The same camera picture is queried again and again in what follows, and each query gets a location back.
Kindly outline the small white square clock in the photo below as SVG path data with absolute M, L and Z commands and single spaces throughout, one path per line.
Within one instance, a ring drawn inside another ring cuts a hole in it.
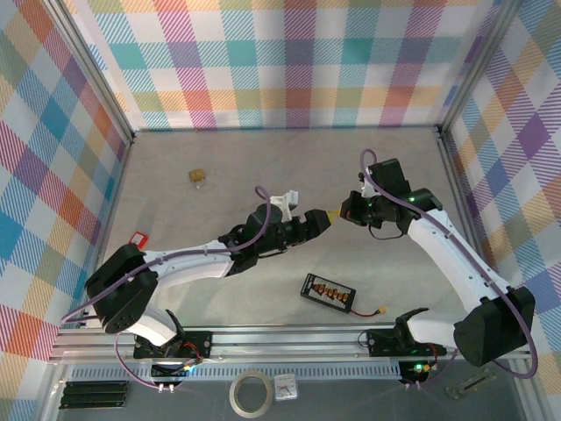
M 274 399 L 277 402 L 295 400 L 298 397 L 298 385 L 294 373 L 276 375 L 273 378 Z

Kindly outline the black charging board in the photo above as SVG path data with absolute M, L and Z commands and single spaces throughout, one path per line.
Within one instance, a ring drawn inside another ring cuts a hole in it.
M 318 275 L 307 274 L 300 296 L 348 314 L 352 310 L 356 290 Z

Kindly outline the long aluminium extrusion rail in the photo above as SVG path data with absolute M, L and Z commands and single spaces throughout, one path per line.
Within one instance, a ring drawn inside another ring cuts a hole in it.
M 211 332 L 207 362 L 339 362 L 368 361 L 365 331 L 388 330 L 380 323 L 354 325 L 191 326 L 189 332 Z M 101 328 L 62 329 L 49 362 L 115 362 L 115 337 Z

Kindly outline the aluminium side rail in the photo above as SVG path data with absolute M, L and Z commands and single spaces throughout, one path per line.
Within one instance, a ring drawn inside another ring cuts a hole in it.
M 103 263 L 104 255 L 106 253 L 106 250 L 107 250 L 107 247 L 108 247 L 108 244 L 109 244 L 109 240 L 110 240 L 110 233 L 111 233 L 111 229 L 112 229 L 112 226 L 113 226 L 114 218 L 115 218 L 115 215 L 117 213 L 118 202 L 119 202 L 120 195 L 121 195 L 121 192 L 122 192 L 122 189 L 123 189 L 123 186 L 124 186 L 125 174 L 126 174 L 126 171 L 128 169 L 130 158 L 131 158 L 131 150 L 136 143 L 136 138 L 137 138 L 137 135 L 134 132 L 131 135 L 131 139 L 129 140 L 129 143 L 124 150 L 122 167 L 121 167 L 120 172 L 118 174 L 118 178 L 117 178 L 117 181 L 115 183 L 115 188 L 114 188 L 112 196 L 111 196 L 110 207 L 109 207 L 109 211 L 108 211 L 108 214 L 107 214 L 107 219 L 105 221 L 105 224 L 103 225 L 102 235 L 100 237 L 100 244 L 98 245 L 98 247 L 96 249 L 95 259 L 94 259 L 94 263 L 93 263 L 93 269 L 98 269 Z
M 452 286 L 456 290 L 465 313 L 469 314 L 472 310 L 481 305 L 482 302 L 492 301 L 498 296 L 487 286 L 489 280 L 496 281 L 500 289 L 503 288 L 504 281 L 487 264 L 483 257 L 483 250 L 479 243 L 479 237 L 475 230 L 475 224 L 465 197 L 465 190 L 460 180 L 459 172 L 451 153 L 451 135 L 444 132 L 440 126 L 435 127 L 435 139 L 437 150 L 440 153 L 441 161 L 444 165 L 447 182 L 451 188 L 451 195 L 454 201 L 454 211 L 450 211 L 450 225 L 454 225 L 454 230 L 464 238 L 462 243 L 468 248 L 468 256 L 459 253 L 459 261 L 467 271 L 466 275 L 460 276 L 459 282 L 453 282 Z

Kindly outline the black plastic strip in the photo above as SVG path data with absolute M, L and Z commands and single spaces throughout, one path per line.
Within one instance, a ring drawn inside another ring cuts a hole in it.
M 64 392 L 66 394 L 124 393 L 127 387 L 127 381 L 67 382 Z
M 122 396 L 66 396 L 60 401 L 60 410 L 100 409 L 124 407 Z
M 81 399 L 118 399 L 126 396 L 125 390 L 70 390 L 63 393 L 64 398 L 81 398 Z

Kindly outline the clear tape roll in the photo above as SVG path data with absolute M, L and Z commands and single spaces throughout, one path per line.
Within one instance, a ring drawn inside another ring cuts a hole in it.
M 244 409 L 238 399 L 238 394 L 241 389 L 242 383 L 248 378 L 256 378 L 260 380 L 266 389 L 266 397 L 264 402 L 258 409 L 254 411 L 248 411 Z M 229 390 L 229 401 L 234 412 L 240 417 L 246 419 L 261 417 L 269 410 L 273 403 L 273 382 L 271 378 L 263 372 L 255 369 L 248 369 L 237 375 L 233 383 L 231 384 Z

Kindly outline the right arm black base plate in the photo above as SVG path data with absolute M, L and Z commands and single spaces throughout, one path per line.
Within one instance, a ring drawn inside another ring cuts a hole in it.
M 443 346 L 415 342 L 388 329 L 367 330 L 366 346 L 370 357 L 441 357 L 447 354 Z

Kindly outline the aluminium frame post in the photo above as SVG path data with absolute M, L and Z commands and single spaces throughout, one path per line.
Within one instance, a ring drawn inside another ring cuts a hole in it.
M 493 14 L 486 18 L 465 57 L 457 83 L 452 86 L 444 104 L 439 125 L 440 135 L 447 133 L 461 114 L 475 89 L 480 77 L 484 74 L 490 60 L 494 57 L 501 40 L 519 11 L 523 0 L 501 0 L 492 7 Z
M 128 144 L 132 145 L 135 133 L 97 65 L 88 44 L 82 37 L 82 33 L 68 11 L 64 0 L 41 0 L 41 2 L 60 30 L 62 38 L 67 43 L 86 79 L 91 83 L 100 102 L 106 108 L 111 121 L 116 125 L 120 134 L 126 138 Z

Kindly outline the grey metal bracket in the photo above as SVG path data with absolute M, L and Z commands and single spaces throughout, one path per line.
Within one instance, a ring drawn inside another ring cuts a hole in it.
M 495 372 L 485 368 L 483 371 L 469 377 L 463 382 L 446 387 L 444 391 L 449 398 L 459 400 L 460 398 L 477 392 L 480 387 L 489 382 L 493 382 L 496 378 L 497 374 Z

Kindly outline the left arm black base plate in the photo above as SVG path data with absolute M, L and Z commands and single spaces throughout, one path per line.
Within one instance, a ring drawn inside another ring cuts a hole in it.
M 148 339 L 136 336 L 133 358 L 135 360 L 209 358 L 211 347 L 212 332 L 210 331 L 185 331 L 162 346 L 156 346 Z

